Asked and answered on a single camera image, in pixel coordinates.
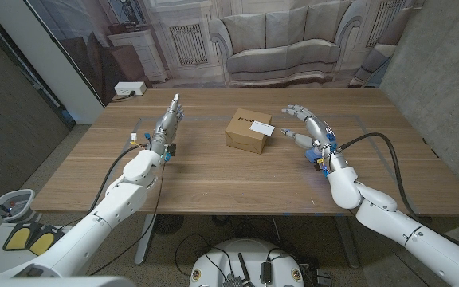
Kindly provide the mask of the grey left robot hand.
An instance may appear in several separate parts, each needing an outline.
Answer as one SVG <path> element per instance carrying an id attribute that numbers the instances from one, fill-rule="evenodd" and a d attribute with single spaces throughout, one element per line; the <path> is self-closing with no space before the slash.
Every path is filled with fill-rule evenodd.
<path id="1" fill-rule="evenodd" d="M 172 144 L 183 118 L 182 105 L 179 103 L 179 94 L 176 93 L 164 115 L 156 122 L 153 136 L 151 137 L 151 150 L 162 155 L 168 144 Z"/>

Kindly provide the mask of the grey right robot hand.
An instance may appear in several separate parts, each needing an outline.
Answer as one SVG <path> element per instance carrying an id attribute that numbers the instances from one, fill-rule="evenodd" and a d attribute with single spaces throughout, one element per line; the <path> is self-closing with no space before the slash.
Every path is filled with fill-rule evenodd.
<path id="1" fill-rule="evenodd" d="M 309 136 L 288 128 L 282 128 L 281 132 L 306 150 L 304 155 L 309 162 L 315 164 L 317 171 L 322 171 L 327 177 L 334 171 L 348 167 L 347 161 L 339 150 L 335 134 L 325 121 L 298 104 L 290 104 L 281 111 L 305 123 Z"/>

